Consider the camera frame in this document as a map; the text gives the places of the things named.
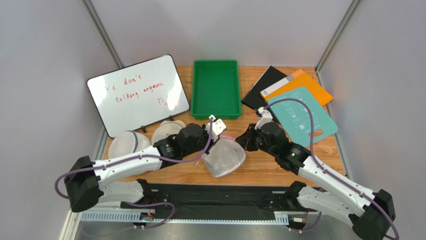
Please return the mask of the white mesh laundry bag pink zipper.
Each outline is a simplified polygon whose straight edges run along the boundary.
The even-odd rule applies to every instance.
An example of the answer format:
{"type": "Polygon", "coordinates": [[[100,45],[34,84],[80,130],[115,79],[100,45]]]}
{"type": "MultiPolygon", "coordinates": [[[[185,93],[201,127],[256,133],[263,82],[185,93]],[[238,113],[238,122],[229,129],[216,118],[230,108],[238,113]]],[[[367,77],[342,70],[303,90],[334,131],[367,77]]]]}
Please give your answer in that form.
{"type": "Polygon", "coordinates": [[[201,159],[210,174],[220,178],[238,169],[246,160],[246,153],[234,137],[221,135],[209,153],[204,153],[201,159]]]}

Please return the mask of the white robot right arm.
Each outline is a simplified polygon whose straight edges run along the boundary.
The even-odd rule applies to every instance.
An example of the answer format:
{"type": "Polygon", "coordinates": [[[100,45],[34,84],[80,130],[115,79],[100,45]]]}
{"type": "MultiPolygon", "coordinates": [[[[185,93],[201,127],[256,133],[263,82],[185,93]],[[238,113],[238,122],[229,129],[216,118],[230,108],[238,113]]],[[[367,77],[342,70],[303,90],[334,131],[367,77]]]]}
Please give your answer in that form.
{"type": "Polygon", "coordinates": [[[291,142],[284,129],[269,122],[261,128],[251,123],[236,142],[248,152],[263,151],[274,157],[284,170],[322,187],[320,192],[295,181],[289,195],[306,209],[314,209],[340,220],[362,240],[390,239],[396,212],[392,195],[384,189],[362,186],[319,160],[306,147],[291,142]]]}

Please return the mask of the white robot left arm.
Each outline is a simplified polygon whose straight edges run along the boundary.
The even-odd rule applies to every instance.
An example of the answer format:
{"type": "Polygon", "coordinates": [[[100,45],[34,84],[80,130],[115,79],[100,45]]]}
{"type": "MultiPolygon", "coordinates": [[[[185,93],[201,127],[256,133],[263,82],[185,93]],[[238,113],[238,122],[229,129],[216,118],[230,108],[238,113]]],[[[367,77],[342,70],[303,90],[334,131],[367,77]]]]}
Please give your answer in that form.
{"type": "Polygon", "coordinates": [[[134,153],[94,161],[88,155],[80,157],[60,176],[67,192],[64,198],[74,213],[106,202],[147,204],[150,194],[146,181],[125,183],[122,179],[183,163],[193,153],[207,154],[226,129],[219,119],[203,125],[190,123],[177,134],[134,153]]]}

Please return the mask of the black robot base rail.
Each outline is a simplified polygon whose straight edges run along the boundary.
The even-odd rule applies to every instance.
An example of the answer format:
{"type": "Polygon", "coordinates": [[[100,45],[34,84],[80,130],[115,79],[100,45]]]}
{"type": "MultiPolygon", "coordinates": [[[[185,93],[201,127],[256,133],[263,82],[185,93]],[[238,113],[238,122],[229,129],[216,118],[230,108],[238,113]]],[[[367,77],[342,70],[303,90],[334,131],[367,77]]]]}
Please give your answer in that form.
{"type": "Polygon", "coordinates": [[[155,217],[162,219],[175,206],[173,220],[274,220],[275,212],[305,215],[307,209],[285,196],[286,186],[199,185],[147,183],[148,193],[138,205],[158,203],[155,217]]]}

